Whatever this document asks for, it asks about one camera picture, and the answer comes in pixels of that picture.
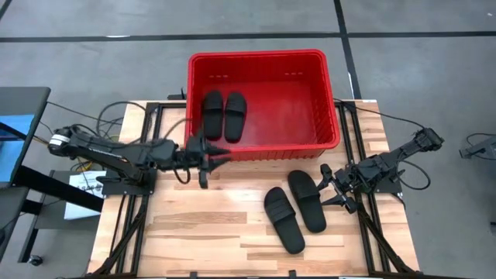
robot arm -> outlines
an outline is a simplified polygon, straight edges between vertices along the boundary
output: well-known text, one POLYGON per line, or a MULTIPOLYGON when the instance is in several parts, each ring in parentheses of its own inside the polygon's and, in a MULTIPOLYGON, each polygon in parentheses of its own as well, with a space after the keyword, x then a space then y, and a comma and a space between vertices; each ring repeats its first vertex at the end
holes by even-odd
POLYGON ((200 136, 190 137, 186 147, 179 149, 170 139, 152 143, 114 143, 86 133, 76 125, 54 132, 48 145, 53 155, 90 160, 115 171, 121 181, 138 187, 148 182, 146 174, 150 169, 175 171, 197 167, 200 186, 207 188, 207 173, 229 161, 227 157, 211 158, 229 151, 207 143, 200 136))
POLYGON ((414 139, 408 143, 392 150, 384 152, 365 160, 358 164, 347 165, 334 173, 327 164, 320 166, 322 173, 322 182, 319 184, 319 190, 332 184, 337 195, 322 205, 341 205, 345 206, 349 213, 357 210, 355 201, 346 196, 348 191, 360 191, 370 193, 384 180, 396 181, 402 173, 398 173, 398 163, 418 152, 435 151, 441 148, 444 139, 434 132, 433 129, 424 128, 415 133, 414 139))

wooden table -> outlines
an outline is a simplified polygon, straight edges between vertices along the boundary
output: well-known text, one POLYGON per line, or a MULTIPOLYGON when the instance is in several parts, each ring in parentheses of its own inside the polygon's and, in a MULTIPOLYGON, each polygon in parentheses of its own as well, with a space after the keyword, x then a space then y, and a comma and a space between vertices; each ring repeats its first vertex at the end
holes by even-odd
MULTIPOLYGON (((356 105, 379 110, 376 102, 356 101, 356 105)), ((381 117, 360 110, 358 116, 367 156, 388 151, 381 117)), ((122 142, 140 137, 143 117, 142 110, 128 105, 120 134, 122 142)), ((184 117, 185 109, 165 109, 161 136, 184 117)), ((357 151, 350 119, 348 123, 353 150, 357 151)), ((181 144, 183 135, 184 125, 181 125, 171 133, 170 139, 181 144)), ((339 206, 326 206, 327 229, 314 234, 305 228, 291 196, 287 174, 304 170, 319 183, 322 163, 328 163, 335 171, 345 166, 342 136, 335 149, 327 150, 318 159, 228 163, 212 173, 208 190, 200 189, 196 171, 192 171, 191 183, 187 185, 180 184, 172 172, 160 173, 146 217, 138 276, 188 276, 190 271, 212 277, 287 276, 289 270, 296 270, 298 276, 367 274, 357 215, 350 215, 339 206), (287 192, 305 238, 306 248, 298 255, 284 250, 264 212, 264 196, 277 186, 287 192)), ((321 199, 326 200, 334 195, 334 190, 329 187, 321 191, 321 195, 321 199)), ((384 236, 406 264, 418 270, 403 205, 390 194, 378 194, 376 199, 384 236)), ((109 254, 120 201, 120 196, 105 200, 88 267, 90 272, 100 267, 109 254)), ((125 213, 124 206, 119 232, 125 213)), ((377 244, 372 235, 370 240, 375 267, 380 270, 377 244)), ((124 271, 130 269, 133 244, 131 240, 124 271)))

black slide sandal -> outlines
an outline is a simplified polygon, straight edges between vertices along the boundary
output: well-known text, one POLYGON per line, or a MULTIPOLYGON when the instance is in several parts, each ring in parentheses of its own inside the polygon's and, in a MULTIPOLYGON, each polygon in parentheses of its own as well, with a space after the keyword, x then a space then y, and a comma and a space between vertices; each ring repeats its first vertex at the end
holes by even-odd
POLYGON ((209 140, 218 140, 222 136, 222 117, 224 99, 217 90, 210 91, 202 104, 203 132, 209 140))
POLYGON ((226 103, 226 124, 224 137, 228 143, 237 143, 241 139, 246 118, 246 100, 239 92, 229 94, 226 103))
POLYGON ((305 240, 296 222, 296 213, 289 203, 286 193, 279 187, 272 188, 265 195, 263 206, 284 248, 290 254, 303 251, 305 240))
POLYGON ((320 233, 326 229, 319 190, 310 175, 302 170, 293 170, 288 175, 288 183, 307 229, 312 233, 320 233))

red plastic bin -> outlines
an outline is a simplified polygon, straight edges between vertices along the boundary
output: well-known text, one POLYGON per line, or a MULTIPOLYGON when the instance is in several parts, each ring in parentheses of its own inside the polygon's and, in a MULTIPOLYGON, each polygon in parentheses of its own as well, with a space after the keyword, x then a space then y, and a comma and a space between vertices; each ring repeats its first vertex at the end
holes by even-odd
POLYGON ((202 127, 211 90, 241 92, 247 104, 238 143, 212 142, 233 160, 306 159, 339 143, 326 56, 320 50, 197 53, 189 60, 185 142, 202 127))

gray floor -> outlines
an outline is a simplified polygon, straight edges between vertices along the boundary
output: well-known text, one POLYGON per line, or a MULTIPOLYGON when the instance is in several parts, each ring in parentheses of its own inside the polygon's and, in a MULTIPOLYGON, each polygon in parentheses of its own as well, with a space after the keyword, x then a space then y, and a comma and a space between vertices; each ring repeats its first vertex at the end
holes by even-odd
MULTIPOLYGON (((496 30, 493 0, 346 0, 350 32, 496 30)), ((13 0, 0 22, 2 36, 115 36, 175 33, 337 31, 330 0, 308 1, 130 1, 43 2, 13 0)), ((461 160, 458 149, 470 133, 494 133, 496 37, 352 39, 363 98, 381 111, 431 126, 446 140, 436 152, 412 161, 432 178, 426 191, 405 189, 408 221, 427 274, 493 278, 496 236, 495 162, 461 160)), ((317 48, 327 56, 333 94, 351 98, 340 39, 217 40, 119 43, 0 43, 0 86, 49 86, 50 100, 90 115, 109 102, 165 99, 186 86, 188 58, 202 51, 317 48)), ((123 108, 110 111, 118 117, 123 108)), ((48 107, 53 128, 83 119, 48 107)), ((391 147, 409 140, 414 126, 384 119, 391 147)), ((40 127, 37 134, 48 137, 40 127)), ((72 162, 42 146, 30 148, 25 164, 47 173, 72 162)), ((423 183, 413 170, 407 179, 423 183)), ((95 232, 44 231, 34 253, 41 267, 17 264, 29 225, 23 216, 0 264, 1 278, 78 276, 95 232)))

